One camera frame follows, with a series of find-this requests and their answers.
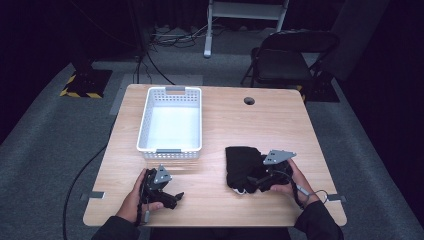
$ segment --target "folded black fabric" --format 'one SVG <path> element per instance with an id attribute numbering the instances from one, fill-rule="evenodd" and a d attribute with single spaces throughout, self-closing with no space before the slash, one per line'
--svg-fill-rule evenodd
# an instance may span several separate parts
<path id="1" fill-rule="evenodd" d="M 227 185 L 240 194 L 254 193 L 257 186 L 247 177 L 260 179 L 266 176 L 263 160 L 266 157 L 256 148 L 234 146 L 225 148 L 227 159 Z"/>

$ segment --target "chair leg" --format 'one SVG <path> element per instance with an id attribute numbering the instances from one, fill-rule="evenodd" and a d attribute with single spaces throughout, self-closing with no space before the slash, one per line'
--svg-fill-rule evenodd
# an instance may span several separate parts
<path id="1" fill-rule="evenodd" d="M 244 80 L 247 78 L 247 75 L 249 75 L 249 73 L 250 73 L 250 71 L 252 70 L 252 68 L 253 68 L 253 63 L 251 63 L 251 64 L 250 64 L 250 66 L 249 66 L 249 68 L 247 69 L 247 72 L 244 74 L 244 77 L 243 77 L 243 79 L 241 80 L 240 84 L 243 84 L 243 83 L 244 83 Z"/>

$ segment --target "person's right arm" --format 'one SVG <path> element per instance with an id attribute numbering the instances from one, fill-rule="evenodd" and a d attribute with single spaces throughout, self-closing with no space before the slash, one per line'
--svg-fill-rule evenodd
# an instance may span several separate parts
<path id="1" fill-rule="evenodd" d="M 334 222 L 327 208 L 314 194 L 308 180 L 299 170 L 292 159 L 287 160 L 293 169 L 293 180 L 311 195 L 306 196 L 298 191 L 299 200 L 303 203 L 304 211 L 299 216 L 294 225 L 298 230 L 306 233 L 308 240 L 342 240 L 343 232 Z M 272 191 L 282 192 L 293 197 L 293 190 L 290 184 L 273 185 Z"/>

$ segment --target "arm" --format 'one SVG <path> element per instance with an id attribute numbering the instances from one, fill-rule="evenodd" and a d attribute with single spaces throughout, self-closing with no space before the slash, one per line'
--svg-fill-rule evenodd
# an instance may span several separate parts
<path id="1" fill-rule="evenodd" d="M 314 190 L 309 185 L 303 173 L 299 170 L 292 159 L 287 160 L 293 169 L 293 180 L 307 192 L 309 197 L 298 192 L 299 200 L 303 202 L 305 210 L 296 221 L 295 228 L 306 233 L 308 240 L 341 240 L 343 232 L 334 222 L 327 208 L 319 197 L 314 194 Z M 272 191 L 282 192 L 293 197 L 293 190 L 290 185 L 273 185 Z"/>
<path id="2" fill-rule="evenodd" d="M 121 205 L 121 208 L 115 216 L 110 217 L 107 222 L 94 234 L 92 240 L 137 240 L 140 231 L 134 226 L 137 220 L 137 205 L 140 201 L 140 186 L 143 181 L 146 169 L 140 173 L 133 189 L 128 193 L 127 197 Z M 163 208 L 160 202 L 149 204 L 149 210 L 157 210 Z M 147 206 L 142 206 L 143 214 L 146 212 Z"/>

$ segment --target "wooden table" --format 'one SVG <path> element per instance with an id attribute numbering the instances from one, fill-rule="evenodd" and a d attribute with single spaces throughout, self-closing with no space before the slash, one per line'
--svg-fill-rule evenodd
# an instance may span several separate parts
<path id="1" fill-rule="evenodd" d="M 173 176 L 169 194 L 185 192 L 174 210 L 151 213 L 148 226 L 293 226 L 301 210 L 293 199 L 276 192 L 238 195 L 226 184 L 225 148 L 251 146 L 293 151 L 293 158 L 314 190 L 337 193 L 312 128 L 295 90 L 201 87 L 203 148 L 197 160 L 145 160 L 136 149 L 148 88 L 130 85 L 124 96 L 93 191 L 84 223 L 100 226 L 115 215 L 143 168 L 163 163 Z M 244 103 L 252 97 L 255 104 Z M 339 225 L 346 216 L 339 201 L 325 204 Z"/>

